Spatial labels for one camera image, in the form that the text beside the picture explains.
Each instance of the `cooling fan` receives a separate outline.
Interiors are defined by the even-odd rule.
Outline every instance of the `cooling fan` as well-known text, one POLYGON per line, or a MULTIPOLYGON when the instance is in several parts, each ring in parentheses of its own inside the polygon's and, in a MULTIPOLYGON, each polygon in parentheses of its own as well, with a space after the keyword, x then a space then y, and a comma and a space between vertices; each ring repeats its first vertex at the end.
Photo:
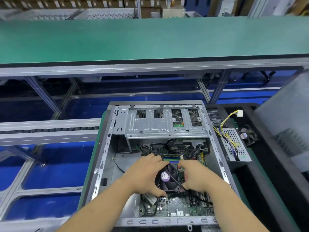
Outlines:
POLYGON ((239 130, 239 134, 247 147, 255 144, 259 140, 256 133, 251 129, 250 125, 244 125, 239 130))
POLYGON ((179 192, 178 184, 170 177, 170 175, 175 180, 179 181, 177 166, 175 164, 169 164, 166 169, 164 168, 158 172, 155 179, 156 186, 165 192, 179 192))

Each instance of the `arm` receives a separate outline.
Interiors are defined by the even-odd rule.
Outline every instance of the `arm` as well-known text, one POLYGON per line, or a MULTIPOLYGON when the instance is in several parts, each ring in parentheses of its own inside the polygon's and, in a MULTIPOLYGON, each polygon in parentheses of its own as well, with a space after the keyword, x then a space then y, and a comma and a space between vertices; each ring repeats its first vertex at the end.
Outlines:
POLYGON ((155 186, 155 177, 168 163, 153 154, 142 156, 120 179, 73 215, 57 232, 111 231, 132 194, 150 192, 157 197, 166 196, 165 191, 155 186))
POLYGON ((185 168, 183 187, 207 192, 214 204, 219 226, 223 232, 268 232, 266 227, 245 206, 224 180, 197 160, 181 160, 178 168, 185 168))

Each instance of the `open computer chassis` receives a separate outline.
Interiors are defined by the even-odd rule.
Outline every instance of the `open computer chassis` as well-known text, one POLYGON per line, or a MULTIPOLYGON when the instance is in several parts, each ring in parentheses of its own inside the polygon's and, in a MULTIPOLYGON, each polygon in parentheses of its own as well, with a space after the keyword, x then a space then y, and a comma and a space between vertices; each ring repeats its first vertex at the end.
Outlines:
MULTIPOLYGON (((108 106, 105 116, 79 207, 121 177, 141 155, 150 153, 170 160, 168 171, 180 183, 184 182, 184 173, 177 168, 177 162, 182 158, 196 159, 238 194, 202 101, 114 102, 108 106)), ((143 195, 132 195, 116 226, 188 226, 189 230, 192 225, 218 226, 207 193, 188 194, 171 181, 169 186, 163 186, 161 173, 158 173, 156 184, 167 192, 167 197, 158 198, 152 204, 143 195), (194 195, 210 204, 197 200, 194 195)))

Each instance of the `cable connector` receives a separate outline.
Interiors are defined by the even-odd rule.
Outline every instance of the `cable connector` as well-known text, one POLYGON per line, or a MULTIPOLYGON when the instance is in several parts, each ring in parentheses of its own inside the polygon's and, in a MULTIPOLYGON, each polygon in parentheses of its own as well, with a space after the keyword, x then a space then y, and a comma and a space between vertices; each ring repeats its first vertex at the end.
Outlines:
POLYGON ((237 110, 237 117, 243 116, 243 110, 237 110))

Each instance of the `power connector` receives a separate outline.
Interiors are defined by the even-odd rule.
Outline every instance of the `power connector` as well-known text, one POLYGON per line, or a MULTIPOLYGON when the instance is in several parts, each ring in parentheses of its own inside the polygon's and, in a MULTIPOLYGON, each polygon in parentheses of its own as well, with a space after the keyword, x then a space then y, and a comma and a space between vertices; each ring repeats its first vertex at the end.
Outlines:
POLYGON ((243 116, 243 110, 237 110, 237 117, 243 116))

